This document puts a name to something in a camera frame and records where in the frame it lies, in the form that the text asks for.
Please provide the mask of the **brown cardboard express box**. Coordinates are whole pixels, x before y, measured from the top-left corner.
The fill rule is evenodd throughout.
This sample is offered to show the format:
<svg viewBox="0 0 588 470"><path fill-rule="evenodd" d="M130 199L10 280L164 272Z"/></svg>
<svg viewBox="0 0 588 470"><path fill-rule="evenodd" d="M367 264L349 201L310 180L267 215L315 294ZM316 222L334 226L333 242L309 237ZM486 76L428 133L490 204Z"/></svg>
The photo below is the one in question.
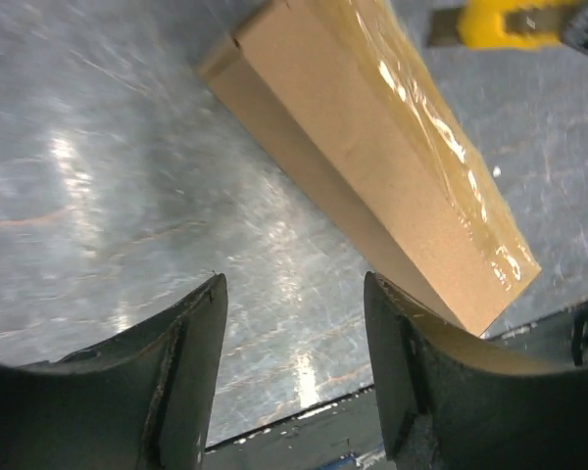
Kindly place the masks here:
<svg viewBox="0 0 588 470"><path fill-rule="evenodd" d="M539 273L383 1L269 1L201 77L376 271L480 335Z"/></svg>

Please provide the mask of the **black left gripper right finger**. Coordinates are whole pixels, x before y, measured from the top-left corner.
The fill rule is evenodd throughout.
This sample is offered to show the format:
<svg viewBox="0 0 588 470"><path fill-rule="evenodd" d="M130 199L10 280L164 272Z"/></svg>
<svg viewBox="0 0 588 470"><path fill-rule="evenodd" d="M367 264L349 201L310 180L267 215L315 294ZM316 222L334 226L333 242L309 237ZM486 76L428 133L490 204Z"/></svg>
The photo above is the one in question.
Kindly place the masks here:
<svg viewBox="0 0 588 470"><path fill-rule="evenodd" d="M448 469L588 469L588 300L489 340L365 278L387 457Z"/></svg>

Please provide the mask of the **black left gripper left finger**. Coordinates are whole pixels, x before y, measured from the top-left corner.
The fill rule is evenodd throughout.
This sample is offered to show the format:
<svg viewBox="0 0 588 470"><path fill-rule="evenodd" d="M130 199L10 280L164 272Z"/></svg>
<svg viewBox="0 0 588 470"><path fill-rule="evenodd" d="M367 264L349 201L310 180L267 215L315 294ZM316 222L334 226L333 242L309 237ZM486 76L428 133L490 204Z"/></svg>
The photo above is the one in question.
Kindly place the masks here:
<svg viewBox="0 0 588 470"><path fill-rule="evenodd" d="M217 274L56 361L0 364L0 469L198 469L227 319Z"/></svg>

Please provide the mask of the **yellow utility knife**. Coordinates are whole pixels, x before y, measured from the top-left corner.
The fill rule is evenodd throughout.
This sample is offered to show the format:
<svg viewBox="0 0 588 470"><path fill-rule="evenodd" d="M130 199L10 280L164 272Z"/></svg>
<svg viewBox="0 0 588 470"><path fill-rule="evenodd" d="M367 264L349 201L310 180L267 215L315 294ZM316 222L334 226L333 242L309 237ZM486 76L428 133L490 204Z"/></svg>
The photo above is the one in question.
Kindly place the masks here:
<svg viewBox="0 0 588 470"><path fill-rule="evenodd" d="M583 1L465 1L432 10L425 45L471 50L535 50L560 46Z"/></svg>

